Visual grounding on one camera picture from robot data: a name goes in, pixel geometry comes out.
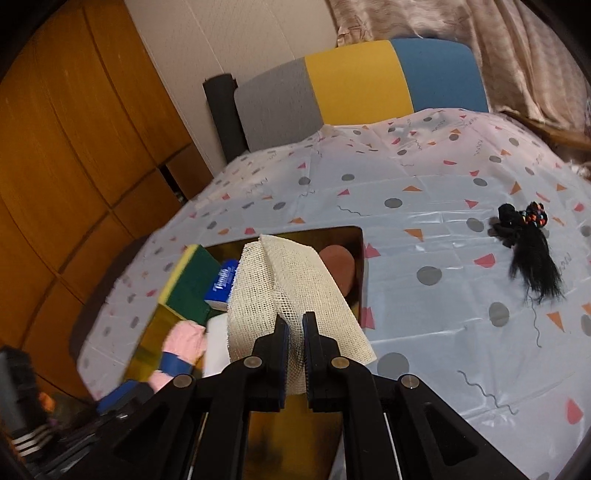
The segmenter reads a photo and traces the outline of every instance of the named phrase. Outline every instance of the mesh sponge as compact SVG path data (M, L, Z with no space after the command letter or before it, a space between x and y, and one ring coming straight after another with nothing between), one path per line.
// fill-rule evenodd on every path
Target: mesh sponge
M251 353L255 340L271 333L277 314L290 327L287 394L306 391L305 312L314 311L319 332L334 338L340 353L364 365L376 360L318 253L271 235L245 245L228 305L228 342L232 361Z

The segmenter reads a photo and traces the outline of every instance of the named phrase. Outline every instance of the black hair extension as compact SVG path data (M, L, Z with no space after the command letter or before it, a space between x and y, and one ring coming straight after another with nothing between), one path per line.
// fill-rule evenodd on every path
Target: black hair extension
M563 298L560 271L550 256L548 241L541 228L548 222L544 205L532 202L519 212L510 203L499 207L499 223L493 225L503 245L513 247L509 276L523 276L526 297L532 291L540 304L544 299Z

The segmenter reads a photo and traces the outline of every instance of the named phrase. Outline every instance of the beige curtain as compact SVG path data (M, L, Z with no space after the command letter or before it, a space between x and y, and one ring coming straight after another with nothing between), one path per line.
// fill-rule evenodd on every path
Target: beige curtain
M564 44L519 0L329 0L339 45L429 37L468 45L493 111L583 132L588 84Z

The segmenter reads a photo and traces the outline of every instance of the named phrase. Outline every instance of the wooden wardrobe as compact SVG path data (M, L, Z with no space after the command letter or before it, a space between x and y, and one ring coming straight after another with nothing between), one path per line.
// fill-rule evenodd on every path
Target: wooden wardrobe
M211 180L123 0L70 0L0 82L0 345L88 393L70 331L107 267Z

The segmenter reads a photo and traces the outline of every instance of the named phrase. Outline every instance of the white plastic sheet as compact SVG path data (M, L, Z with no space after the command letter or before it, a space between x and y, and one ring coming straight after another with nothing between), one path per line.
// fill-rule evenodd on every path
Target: white plastic sheet
M147 293L185 244L358 225L370 369L418 375L526 476L554 478L591 411L590 192L537 137L492 114L325 126L231 162L156 232L111 293L79 371L97 398L118 384L155 302ZM488 235L501 204L533 200L550 217L566 292L539 306L509 280L511 250Z

